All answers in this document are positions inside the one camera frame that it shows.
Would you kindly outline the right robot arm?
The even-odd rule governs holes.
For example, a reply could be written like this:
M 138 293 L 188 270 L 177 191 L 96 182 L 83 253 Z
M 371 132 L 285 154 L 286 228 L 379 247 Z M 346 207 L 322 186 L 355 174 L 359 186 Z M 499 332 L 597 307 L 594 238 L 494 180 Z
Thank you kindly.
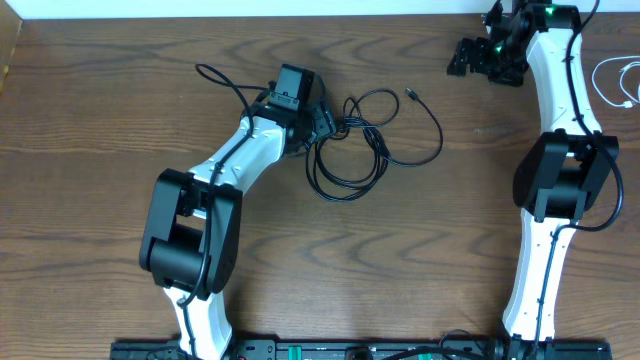
M 459 41 L 450 75 L 479 73 L 519 87 L 532 73 L 541 130 L 518 165 L 512 194 L 522 237 L 503 335 L 490 340 L 488 359 L 597 359 L 607 345 L 555 338 L 555 305 L 574 234 L 610 227 L 621 212 L 624 185 L 617 137 L 604 134 L 592 109 L 581 62 L 589 20 L 574 5 L 515 1 L 504 14 L 495 2 L 482 17 L 488 35 Z

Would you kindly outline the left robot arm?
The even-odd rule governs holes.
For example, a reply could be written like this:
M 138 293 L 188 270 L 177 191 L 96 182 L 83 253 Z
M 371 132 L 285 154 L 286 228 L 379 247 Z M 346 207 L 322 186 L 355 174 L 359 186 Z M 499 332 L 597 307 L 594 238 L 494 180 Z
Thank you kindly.
M 239 126 L 213 155 L 186 172 L 157 178 L 139 251 L 172 302 L 185 359 L 220 359 L 233 330 L 223 290 L 239 248 L 243 197 L 272 164 L 335 134 L 323 81 L 311 70 L 282 65 L 276 81 L 244 101 Z

